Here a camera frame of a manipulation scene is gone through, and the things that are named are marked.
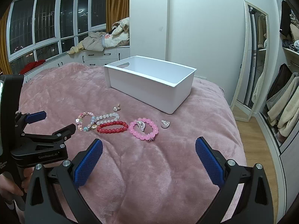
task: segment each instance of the red beaded bracelet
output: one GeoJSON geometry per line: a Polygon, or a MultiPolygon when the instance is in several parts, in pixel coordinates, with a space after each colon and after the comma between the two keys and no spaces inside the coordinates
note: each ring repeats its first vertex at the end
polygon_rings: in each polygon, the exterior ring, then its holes
{"type": "Polygon", "coordinates": [[[119,132],[124,132],[125,130],[128,129],[128,125],[126,122],[122,122],[122,121],[113,121],[113,122],[110,122],[110,123],[103,123],[103,124],[100,124],[98,127],[97,127],[97,131],[99,133],[119,133],[119,132]],[[108,130],[104,130],[102,129],[103,127],[105,126],[110,126],[110,125],[122,125],[123,127],[122,128],[117,128],[117,129],[108,129],[108,130]]]}

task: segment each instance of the silver bolt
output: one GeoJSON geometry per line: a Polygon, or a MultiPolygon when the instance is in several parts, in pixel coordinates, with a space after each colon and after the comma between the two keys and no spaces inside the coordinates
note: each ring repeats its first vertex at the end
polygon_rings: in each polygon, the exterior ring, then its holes
{"type": "Polygon", "coordinates": [[[41,167],[42,167],[42,165],[41,165],[40,163],[38,163],[38,164],[35,165],[35,168],[36,168],[37,170],[41,169],[41,167]]]}
{"type": "Polygon", "coordinates": [[[228,165],[230,165],[230,166],[234,166],[234,165],[236,165],[236,162],[235,162],[234,160],[231,160],[231,159],[229,159],[229,160],[227,161],[227,163],[228,163],[228,165]]]}
{"type": "Polygon", "coordinates": [[[255,166],[257,167],[257,169],[262,169],[263,168],[263,166],[260,163],[257,163],[255,166]]]}
{"type": "Polygon", "coordinates": [[[71,164],[71,161],[70,161],[70,160],[65,160],[65,161],[63,161],[63,163],[62,163],[62,165],[65,166],[65,167],[69,166],[70,164],[71,164]]]}

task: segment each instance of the pink plush blanket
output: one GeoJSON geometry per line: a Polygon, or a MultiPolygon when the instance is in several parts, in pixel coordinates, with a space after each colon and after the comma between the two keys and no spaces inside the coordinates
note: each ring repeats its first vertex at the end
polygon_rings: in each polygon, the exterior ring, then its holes
{"type": "MultiPolygon", "coordinates": [[[[66,141],[69,159],[95,138],[104,145],[86,185],[79,188],[86,202],[103,223],[196,223],[218,187],[212,184],[195,152],[195,140],[203,136],[226,159],[246,165],[236,122],[217,85],[194,78],[191,94],[168,115],[107,89],[102,67],[69,63],[46,69],[24,84],[20,110],[47,112],[47,118],[28,125],[26,133],[52,134],[75,123],[81,112],[108,114],[118,103],[120,120],[129,124],[139,117],[150,118],[158,125],[159,134],[149,142],[135,138],[129,131],[100,134],[96,130],[77,130],[66,141]],[[169,120],[170,126],[162,129],[161,120],[169,120]]],[[[84,125],[89,122],[90,117],[83,120],[84,125]]],[[[239,196],[240,189],[226,217],[232,215],[239,196]]],[[[63,198],[62,205],[74,219],[63,198]]]]}

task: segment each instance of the blue gripper pad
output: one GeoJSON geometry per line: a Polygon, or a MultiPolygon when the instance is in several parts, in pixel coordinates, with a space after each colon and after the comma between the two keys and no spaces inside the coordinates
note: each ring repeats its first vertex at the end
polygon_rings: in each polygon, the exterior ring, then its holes
{"type": "Polygon", "coordinates": [[[224,170],[201,138],[198,138],[195,142],[195,151],[212,183],[221,188],[224,185],[224,170]]]}
{"type": "Polygon", "coordinates": [[[28,114],[25,118],[25,122],[28,124],[32,124],[37,121],[44,120],[47,117],[47,113],[45,111],[37,112],[34,114],[28,114]]]}
{"type": "Polygon", "coordinates": [[[77,188],[85,185],[102,153],[103,143],[97,140],[74,171],[74,185],[77,188]]]}

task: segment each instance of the standing mirror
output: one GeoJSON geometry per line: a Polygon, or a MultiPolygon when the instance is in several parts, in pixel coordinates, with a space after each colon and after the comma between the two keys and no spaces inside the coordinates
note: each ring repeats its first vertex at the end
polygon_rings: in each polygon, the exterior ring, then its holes
{"type": "Polygon", "coordinates": [[[240,76],[231,103],[235,120],[248,122],[260,95],[267,66],[268,15],[244,1],[245,46],[240,76]]]}

